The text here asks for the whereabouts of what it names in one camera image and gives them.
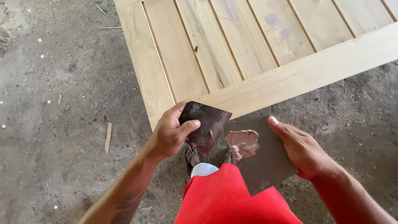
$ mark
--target black sandal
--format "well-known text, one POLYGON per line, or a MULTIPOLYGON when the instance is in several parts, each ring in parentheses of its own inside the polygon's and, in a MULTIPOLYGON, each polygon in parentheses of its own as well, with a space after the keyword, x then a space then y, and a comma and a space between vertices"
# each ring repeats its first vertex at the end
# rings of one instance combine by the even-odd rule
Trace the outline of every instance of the black sandal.
POLYGON ((234 160, 234 156, 232 155, 232 152, 224 157, 224 159, 222 160, 222 163, 224 163, 224 160, 226 160, 228 157, 231 157, 231 164, 232 165, 236 165, 235 160, 234 160))
POLYGON ((185 161, 187 162, 187 171, 188 171, 188 175, 191 176, 192 170, 193 170, 193 166, 192 166, 192 164, 191 164, 189 161, 191 161, 193 155, 196 155, 198 158, 199 158, 199 155, 198 155, 197 152, 195 152, 195 151, 192 149, 191 154, 190 154, 190 155, 188 156, 188 158, 187 158, 186 155, 187 155, 187 151, 188 151, 189 148, 192 148, 192 147, 189 146, 189 147, 187 148, 187 150, 185 150, 185 161))

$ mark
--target dusty floor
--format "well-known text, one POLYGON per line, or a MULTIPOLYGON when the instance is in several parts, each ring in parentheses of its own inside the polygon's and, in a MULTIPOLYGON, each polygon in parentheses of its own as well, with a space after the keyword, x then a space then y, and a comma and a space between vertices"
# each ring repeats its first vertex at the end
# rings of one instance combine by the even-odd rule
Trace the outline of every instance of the dusty floor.
MULTIPOLYGON (((77 223, 151 134, 122 30, 97 29, 120 25, 115 6, 100 6, 0 0, 13 35, 0 58, 1 223, 77 223)), ((397 218, 397 73, 392 62, 239 119, 272 114, 315 136, 397 218)), ((162 162, 133 223, 172 223, 187 181, 182 153, 162 162)), ((304 223, 333 223, 308 181, 277 189, 304 223)))

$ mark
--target red shorts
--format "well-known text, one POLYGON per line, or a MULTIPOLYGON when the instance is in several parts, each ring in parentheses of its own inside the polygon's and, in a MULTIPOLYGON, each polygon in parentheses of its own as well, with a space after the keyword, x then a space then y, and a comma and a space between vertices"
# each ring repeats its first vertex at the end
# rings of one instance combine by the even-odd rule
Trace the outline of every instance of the red shorts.
POLYGON ((271 187, 250 196, 239 169, 232 164, 187 184, 175 222, 179 223, 302 223, 271 187))

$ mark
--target hand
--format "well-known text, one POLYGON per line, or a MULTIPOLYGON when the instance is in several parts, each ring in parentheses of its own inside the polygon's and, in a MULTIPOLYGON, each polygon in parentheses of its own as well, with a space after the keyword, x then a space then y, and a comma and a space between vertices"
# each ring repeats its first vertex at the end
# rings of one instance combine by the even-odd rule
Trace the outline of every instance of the hand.
POLYGON ((148 141, 152 153, 160 160, 176 154, 186 137, 200 127, 199 120, 190 120, 179 125, 178 118, 188 102, 179 102, 166 111, 148 141))
POLYGON ((268 118, 268 124, 273 132, 283 140, 290 161, 300 171, 297 176, 311 180, 328 172, 335 164, 309 134, 289 124, 279 122, 273 116, 268 118))

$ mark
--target putty knife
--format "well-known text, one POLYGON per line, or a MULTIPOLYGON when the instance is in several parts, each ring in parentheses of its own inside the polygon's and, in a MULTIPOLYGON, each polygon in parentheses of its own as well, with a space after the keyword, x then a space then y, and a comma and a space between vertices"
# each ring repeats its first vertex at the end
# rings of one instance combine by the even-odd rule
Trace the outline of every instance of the putty knife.
POLYGON ((190 101, 179 117, 180 125, 188 120, 199 120, 200 127, 190 133, 185 142, 199 152, 209 155, 224 130, 224 125, 231 119, 232 113, 201 103, 190 101))
POLYGON ((268 117, 228 123, 224 129, 225 135, 229 131, 242 130, 253 130, 258 133, 260 149, 256 155, 242 159, 237 164, 251 196, 299 172, 297 167, 290 162, 282 139, 269 128, 268 117))

